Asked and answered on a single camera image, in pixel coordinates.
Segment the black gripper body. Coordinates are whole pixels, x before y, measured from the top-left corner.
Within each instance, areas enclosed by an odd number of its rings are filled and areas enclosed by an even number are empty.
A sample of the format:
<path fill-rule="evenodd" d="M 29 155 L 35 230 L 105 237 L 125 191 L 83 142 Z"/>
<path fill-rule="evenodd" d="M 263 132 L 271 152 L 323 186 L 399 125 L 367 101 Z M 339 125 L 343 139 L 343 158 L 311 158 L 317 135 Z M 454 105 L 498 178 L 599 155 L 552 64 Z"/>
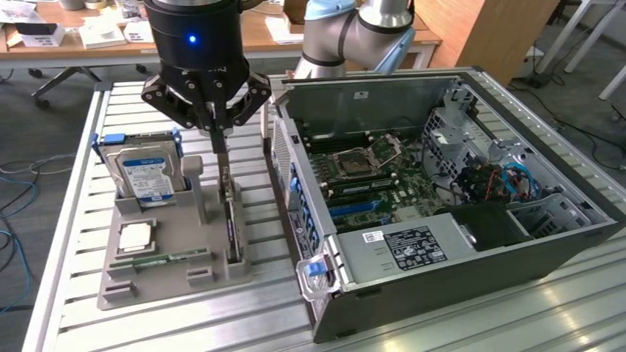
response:
<path fill-rule="evenodd" d="M 229 99 L 249 77 L 243 56 L 239 1 L 145 1 L 165 81 L 193 76 L 225 85 Z"/>

